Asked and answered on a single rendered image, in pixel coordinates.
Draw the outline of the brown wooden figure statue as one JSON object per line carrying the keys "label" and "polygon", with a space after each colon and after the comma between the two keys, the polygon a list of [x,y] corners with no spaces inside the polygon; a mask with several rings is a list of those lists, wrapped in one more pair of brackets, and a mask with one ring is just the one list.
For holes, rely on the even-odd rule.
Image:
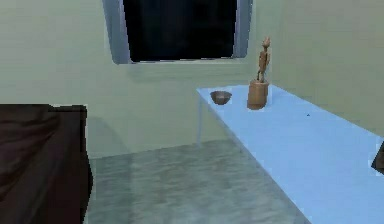
{"label": "brown wooden figure statue", "polygon": [[270,38],[265,37],[262,42],[263,50],[259,53],[257,76],[249,84],[247,108],[251,110],[262,109],[267,103],[269,83],[265,79],[265,71],[270,61],[270,54],[268,53],[270,44]]}

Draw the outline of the light blue table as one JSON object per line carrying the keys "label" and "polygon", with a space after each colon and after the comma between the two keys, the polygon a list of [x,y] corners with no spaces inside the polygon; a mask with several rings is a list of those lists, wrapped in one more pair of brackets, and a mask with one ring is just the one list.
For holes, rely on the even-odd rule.
{"label": "light blue table", "polygon": [[297,207],[295,224],[384,224],[384,175],[372,168],[384,137],[274,85],[260,110],[247,108],[246,85],[224,89],[228,103],[213,88],[199,102]]}

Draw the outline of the grey framed dark window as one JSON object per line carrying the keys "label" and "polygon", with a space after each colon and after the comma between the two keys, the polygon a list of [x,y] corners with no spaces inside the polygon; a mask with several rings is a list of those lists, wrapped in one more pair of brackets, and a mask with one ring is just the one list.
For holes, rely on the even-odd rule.
{"label": "grey framed dark window", "polygon": [[101,0],[115,64],[247,56],[254,0]]}

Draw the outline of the small brown bowl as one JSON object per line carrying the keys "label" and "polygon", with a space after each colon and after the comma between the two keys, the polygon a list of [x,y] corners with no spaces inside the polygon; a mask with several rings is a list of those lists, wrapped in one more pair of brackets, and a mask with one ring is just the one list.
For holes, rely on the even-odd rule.
{"label": "small brown bowl", "polygon": [[212,101],[217,105],[225,105],[229,102],[232,94],[227,91],[213,91],[210,93]]}

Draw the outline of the dark flat object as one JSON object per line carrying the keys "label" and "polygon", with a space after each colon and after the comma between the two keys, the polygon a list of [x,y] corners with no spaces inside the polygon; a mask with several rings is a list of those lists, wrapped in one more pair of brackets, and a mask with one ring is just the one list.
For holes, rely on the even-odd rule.
{"label": "dark flat object", "polygon": [[371,164],[371,167],[384,175],[384,141],[382,142],[379,150],[378,150],[378,153],[376,154],[372,164]]}

